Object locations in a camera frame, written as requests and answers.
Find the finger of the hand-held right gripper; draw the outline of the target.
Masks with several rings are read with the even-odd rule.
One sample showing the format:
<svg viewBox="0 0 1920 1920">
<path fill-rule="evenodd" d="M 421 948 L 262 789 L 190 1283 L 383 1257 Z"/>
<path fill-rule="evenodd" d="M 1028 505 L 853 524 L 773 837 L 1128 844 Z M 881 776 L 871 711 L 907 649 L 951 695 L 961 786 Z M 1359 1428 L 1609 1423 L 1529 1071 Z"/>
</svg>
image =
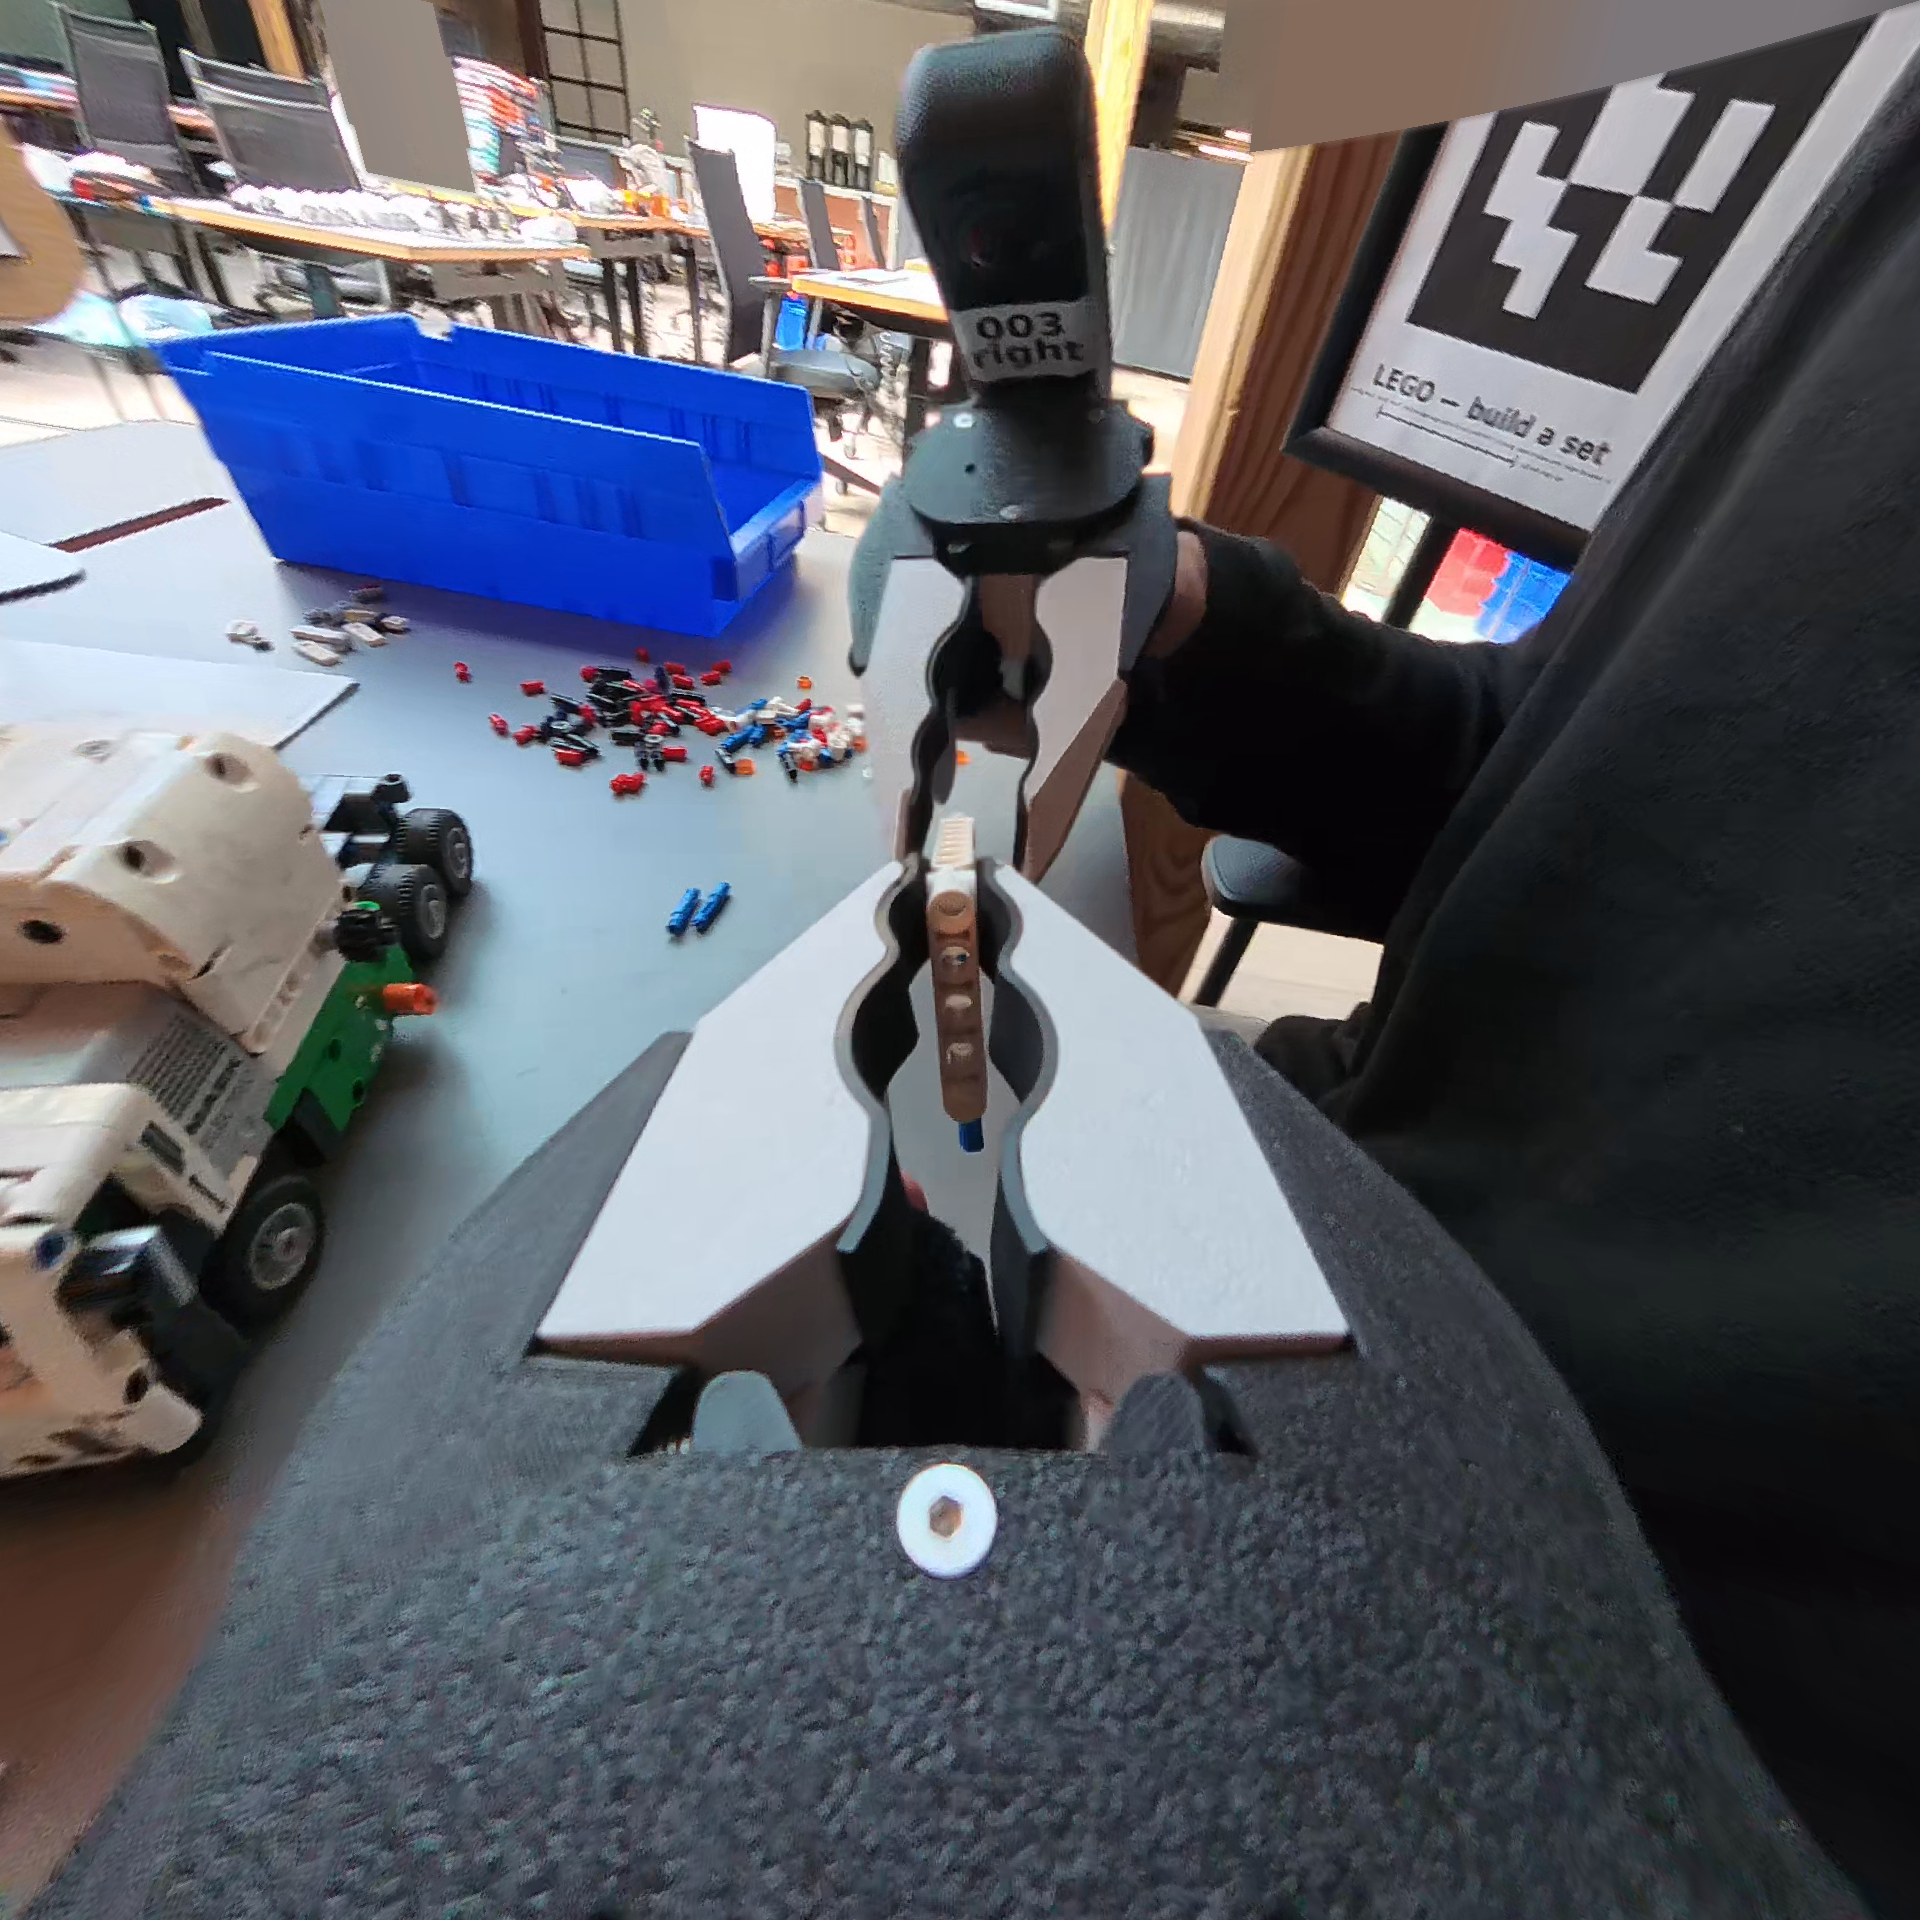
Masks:
<svg viewBox="0 0 1920 1920">
<path fill-rule="evenodd" d="M 958 726 L 996 704 L 996 640 L 964 583 L 935 559 L 890 565 L 864 673 L 867 760 L 885 852 L 915 861 L 949 801 Z"/>
<path fill-rule="evenodd" d="M 1084 556 L 1044 578 L 989 577 L 1001 695 L 989 746 L 1020 763 L 1014 861 L 1030 883 L 1064 850 L 1126 709 L 1128 571 Z"/>
</svg>

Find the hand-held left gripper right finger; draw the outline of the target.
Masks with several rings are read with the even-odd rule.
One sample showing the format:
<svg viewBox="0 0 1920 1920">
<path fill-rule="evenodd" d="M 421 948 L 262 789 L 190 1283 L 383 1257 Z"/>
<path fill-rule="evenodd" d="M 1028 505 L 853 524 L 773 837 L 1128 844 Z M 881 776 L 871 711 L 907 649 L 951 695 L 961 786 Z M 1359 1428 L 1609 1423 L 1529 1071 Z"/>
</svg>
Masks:
<svg viewBox="0 0 1920 1920">
<path fill-rule="evenodd" d="M 988 1051 L 1014 1098 L 991 1289 L 1017 1364 L 1194 1371 L 1330 1354 L 1339 1308 L 1203 1027 L 993 866 Z"/>
</svg>

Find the blue plastic bin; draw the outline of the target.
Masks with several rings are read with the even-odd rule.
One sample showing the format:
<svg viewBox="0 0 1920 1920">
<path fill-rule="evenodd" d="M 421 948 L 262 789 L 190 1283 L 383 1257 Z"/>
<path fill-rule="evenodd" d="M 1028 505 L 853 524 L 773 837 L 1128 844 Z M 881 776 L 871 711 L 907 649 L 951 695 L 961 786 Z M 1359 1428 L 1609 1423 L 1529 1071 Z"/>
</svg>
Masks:
<svg viewBox="0 0 1920 1920">
<path fill-rule="evenodd" d="M 711 640 L 796 556 L 793 386 L 409 316 L 158 349 L 280 565 Z"/>
</svg>

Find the pile of red black pins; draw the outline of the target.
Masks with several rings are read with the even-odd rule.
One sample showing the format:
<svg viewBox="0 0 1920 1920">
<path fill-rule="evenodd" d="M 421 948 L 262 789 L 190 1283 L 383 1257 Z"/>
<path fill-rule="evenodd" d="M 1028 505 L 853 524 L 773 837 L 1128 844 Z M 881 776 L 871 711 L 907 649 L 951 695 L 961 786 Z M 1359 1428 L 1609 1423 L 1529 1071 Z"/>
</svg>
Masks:
<svg viewBox="0 0 1920 1920">
<path fill-rule="evenodd" d="M 518 707 L 489 711 L 491 738 L 551 767 L 596 776 L 617 802 L 690 771 L 711 789 L 770 738 L 763 709 L 731 709 L 727 661 L 698 668 L 635 649 L 624 661 L 587 661 L 568 685 L 551 676 L 516 685 Z"/>
</svg>

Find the white lego beam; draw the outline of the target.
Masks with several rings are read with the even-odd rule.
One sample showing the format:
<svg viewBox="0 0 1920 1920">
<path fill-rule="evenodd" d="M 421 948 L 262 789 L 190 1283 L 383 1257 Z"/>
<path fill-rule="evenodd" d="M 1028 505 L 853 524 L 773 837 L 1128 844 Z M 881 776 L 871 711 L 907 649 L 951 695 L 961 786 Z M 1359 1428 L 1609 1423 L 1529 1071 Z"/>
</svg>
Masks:
<svg viewBox="0 0 1920 1920">
<path fill-rule="evenodd" d="M 983 1120 L 989 1101 L 977 880 L 974 821 L 948 814 L 923 866 L 923 935 L 940 1101 L 954 1128 Z"/>
</svg>

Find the red and blue storage bins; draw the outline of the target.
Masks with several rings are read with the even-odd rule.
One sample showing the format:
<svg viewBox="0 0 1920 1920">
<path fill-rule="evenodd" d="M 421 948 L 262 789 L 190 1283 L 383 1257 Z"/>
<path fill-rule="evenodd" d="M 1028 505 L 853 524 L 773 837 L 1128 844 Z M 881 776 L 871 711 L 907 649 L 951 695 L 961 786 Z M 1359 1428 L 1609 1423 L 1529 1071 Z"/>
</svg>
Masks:
<svg viewBox="0 0 1920 1920">
<path fill-rule="evenodd" d="M 1452 536 L 1409 631 L 1440 642 L 1510 645 L 1533 628 L 1569 575 L 1468 530 Z"/>
</svg>

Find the white green lego truck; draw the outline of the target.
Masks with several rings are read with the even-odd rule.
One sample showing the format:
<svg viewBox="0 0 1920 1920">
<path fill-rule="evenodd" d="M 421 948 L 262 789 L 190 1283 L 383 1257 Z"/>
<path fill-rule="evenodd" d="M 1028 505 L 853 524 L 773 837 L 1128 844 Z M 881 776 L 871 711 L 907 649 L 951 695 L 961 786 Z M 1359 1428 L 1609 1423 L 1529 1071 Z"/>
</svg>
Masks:
<svg viewBox="0 0 1920 1920">
<path fill-rule="evenodd" d="M 397 774 L 4 726 L 4 1483 L 204 1447 L 472 884 L 468 822 Z"/>
</svg>

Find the small tan lego pieces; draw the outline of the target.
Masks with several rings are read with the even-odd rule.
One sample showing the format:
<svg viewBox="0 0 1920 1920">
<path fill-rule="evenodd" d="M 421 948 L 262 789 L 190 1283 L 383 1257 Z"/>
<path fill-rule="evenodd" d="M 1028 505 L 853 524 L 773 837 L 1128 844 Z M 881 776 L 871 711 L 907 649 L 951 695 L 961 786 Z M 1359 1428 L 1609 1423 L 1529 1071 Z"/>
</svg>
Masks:
<svg viewBox="0 0 1920 1920">
<path fill-rule="evenodd" d="M 221 627 L 221 639 L 234 650 L 256 659 L 285 654 L 318 668 L 339 668 L 360 654 L 381 652 L 412 633 L 413 623 L 380 583 L 351 585 L 277 628 L 245 617 Z"/>
</svg>

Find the black framed task sign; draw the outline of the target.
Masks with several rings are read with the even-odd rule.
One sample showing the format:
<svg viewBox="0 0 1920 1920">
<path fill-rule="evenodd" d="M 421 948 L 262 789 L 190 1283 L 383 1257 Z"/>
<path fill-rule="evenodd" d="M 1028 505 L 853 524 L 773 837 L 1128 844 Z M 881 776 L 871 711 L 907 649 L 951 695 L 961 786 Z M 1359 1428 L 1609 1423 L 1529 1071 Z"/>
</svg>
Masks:
<svg viewBox="0 0 1920 1920">
<path fill-rule="evenodd" d="M 1574 563 L 1915 80 L 1915 16 L 1403 132 L 1287 456 Z"/>
</svg>

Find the wooden document stand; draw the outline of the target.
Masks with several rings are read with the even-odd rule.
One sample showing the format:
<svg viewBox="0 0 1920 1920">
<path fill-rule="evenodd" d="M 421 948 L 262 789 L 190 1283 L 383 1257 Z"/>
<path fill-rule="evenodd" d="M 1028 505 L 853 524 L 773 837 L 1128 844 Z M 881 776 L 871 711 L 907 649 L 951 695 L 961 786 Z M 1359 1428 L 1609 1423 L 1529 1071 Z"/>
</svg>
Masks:
<svg viewBox="0 0 1920 1920">
<path fill-rule="evenodd" d="M 2 326 L 55 320 L 83 285 L 83 252 L 2 127 Z"/>
</svg>

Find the black mesh office chair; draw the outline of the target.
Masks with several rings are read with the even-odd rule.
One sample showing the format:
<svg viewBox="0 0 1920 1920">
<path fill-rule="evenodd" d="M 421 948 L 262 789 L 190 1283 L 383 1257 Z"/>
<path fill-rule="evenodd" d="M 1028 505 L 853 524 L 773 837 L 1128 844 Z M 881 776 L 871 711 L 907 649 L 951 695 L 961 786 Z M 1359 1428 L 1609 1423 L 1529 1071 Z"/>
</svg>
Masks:
<svg viewBox="0 0 1920 1920">
<path fill-rule="evenodd" d="M 1337 887 L 1325 887 L 1300 863 L 1262 842 L 1214 837 L 1202 858 L 1205 898 L 1225 922 L 1191 1005 L 1220 1005 L 1233 972 L 1262 927 L 1296 929 L 1339 940 L 1380 945 L 1385 922 Z"/>
<path fill-rule="evenodd" d="M 873 419 L 881 374 L 873 358 L 827 334 L 820 346 L 782 349 L 775 342 L 783 281 L 766 273 L 766 252 L 750 217 L 736 159 L 700 143 L 688 147 L 698 184 L 708 246 L 725 299 L 725 333 L 719 368 L 751 367 L 762 379 L 799 389 L 824 420 L 827 440 L 846 435 L 846 412 L 859 412 L 859 426 Z"/>
<path fill-rule="evenodd" d="M 238 186 L 337 194 L 363 180 L 321 83 L 180 55 Z"/>
<path fill-rule="evenodd" d="M 88 147 L 146 170 L 165 197 L 188 197 L 198 177 L 173 121 L 173 97 L 153 28 L 53 4 Z"/>
</svg>

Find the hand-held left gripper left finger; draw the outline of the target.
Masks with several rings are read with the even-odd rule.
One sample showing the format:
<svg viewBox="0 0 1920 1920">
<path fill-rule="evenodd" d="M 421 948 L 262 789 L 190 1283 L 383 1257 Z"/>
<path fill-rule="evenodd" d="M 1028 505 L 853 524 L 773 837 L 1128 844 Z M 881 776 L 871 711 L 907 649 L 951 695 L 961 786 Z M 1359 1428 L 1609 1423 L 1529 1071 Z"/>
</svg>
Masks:
<svg viewBox="0 0 1920 1920">
<path fill-rule="evenodd" d="M 538 1326 L 591 1361 L 818 1389 L 880 1326 L 885 1096 L 918 1045 L 888 861 L 684 1038 Z"/>
</svg>

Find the person's right forearm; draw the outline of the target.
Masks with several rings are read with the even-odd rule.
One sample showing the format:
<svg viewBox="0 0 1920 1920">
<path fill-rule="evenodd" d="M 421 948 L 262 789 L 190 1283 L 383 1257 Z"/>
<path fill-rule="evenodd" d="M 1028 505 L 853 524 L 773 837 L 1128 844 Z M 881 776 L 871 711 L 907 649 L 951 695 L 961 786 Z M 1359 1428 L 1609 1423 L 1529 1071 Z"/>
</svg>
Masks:
<svg viewBox="0 0 1920 1920">
<path fill-rule="evenodd" d="M 1284 852 L 1371 908 L 1385 940 L 1554 642 L 1384 627 L 1276 545 L 1202 529 L 1208 615 L 1168 661 L 1148 640 L 1108 759 L 1187 827 Z"/>
</svg>

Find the wooden desk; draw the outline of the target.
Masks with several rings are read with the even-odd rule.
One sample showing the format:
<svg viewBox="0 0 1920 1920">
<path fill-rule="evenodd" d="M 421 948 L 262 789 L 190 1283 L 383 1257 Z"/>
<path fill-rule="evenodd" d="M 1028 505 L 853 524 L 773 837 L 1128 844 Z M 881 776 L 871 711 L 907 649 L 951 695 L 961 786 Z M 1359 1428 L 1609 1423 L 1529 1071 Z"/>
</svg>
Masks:
<svg viewBox="0 0 1920 1920">
<path fill-rule="evenodd" d="M 147 197 L 141 211 L 204 237 L 223 237 L 274 261 L 333 269 L 375 269 L 392 294 L 392 274 L 423 277 L 442 304 L 513 301 L 548 290 L 548 271 L 587 265 L 578 244 L 521 242 L 506 237 L 433 239 L 394 231 L 306 225 L 215 201 Z"/>
</svg>

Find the person's right hand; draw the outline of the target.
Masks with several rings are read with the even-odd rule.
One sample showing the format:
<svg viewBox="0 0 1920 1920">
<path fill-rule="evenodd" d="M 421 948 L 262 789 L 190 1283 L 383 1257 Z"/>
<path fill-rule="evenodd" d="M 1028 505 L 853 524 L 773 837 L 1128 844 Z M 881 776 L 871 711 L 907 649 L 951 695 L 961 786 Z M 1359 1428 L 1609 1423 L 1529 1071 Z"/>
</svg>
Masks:
<svg viewBox="0 0 1920 1920">
<path fill-rule="evenodd" d="M 1148 642 L 1153 661 L 1169 661 L 1198 633 L 1209 599 L 1209 567 L 1203 529 L 1194 520 L 1177 522 L 1172 586 L 1163 612 Z"/>
</svg>

